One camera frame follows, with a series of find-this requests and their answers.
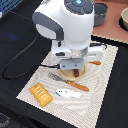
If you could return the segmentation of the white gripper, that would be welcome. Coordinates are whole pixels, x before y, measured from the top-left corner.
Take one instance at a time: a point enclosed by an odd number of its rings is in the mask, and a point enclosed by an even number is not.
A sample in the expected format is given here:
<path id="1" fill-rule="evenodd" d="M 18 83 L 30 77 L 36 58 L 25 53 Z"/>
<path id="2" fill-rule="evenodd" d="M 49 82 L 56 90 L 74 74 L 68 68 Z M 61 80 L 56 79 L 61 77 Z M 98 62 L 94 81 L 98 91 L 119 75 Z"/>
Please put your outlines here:
<path id="1" fill-rule="evenodd" d="M 64 42 L 53 41 L 51 63 L 61 70 L 81 69 L 87 62 L 101 61 L 106 48 L 104 43 L 91 43 L 83 50 L 72 50 Z"/>

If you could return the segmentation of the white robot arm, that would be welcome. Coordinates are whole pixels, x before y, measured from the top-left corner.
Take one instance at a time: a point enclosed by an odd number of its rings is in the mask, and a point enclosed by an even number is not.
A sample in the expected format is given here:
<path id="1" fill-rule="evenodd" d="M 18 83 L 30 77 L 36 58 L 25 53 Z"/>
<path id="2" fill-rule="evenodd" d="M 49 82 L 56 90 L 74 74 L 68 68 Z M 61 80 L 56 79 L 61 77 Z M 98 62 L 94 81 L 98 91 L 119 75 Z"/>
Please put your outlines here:
<path id="1" fill-rule="evenodd" d="M 43 0 L 32 15 L 40 35 L 52 40 L 51 63 L 61 70 L 100 61 L 106 46 L 92 43 L 93 0 Z"/>

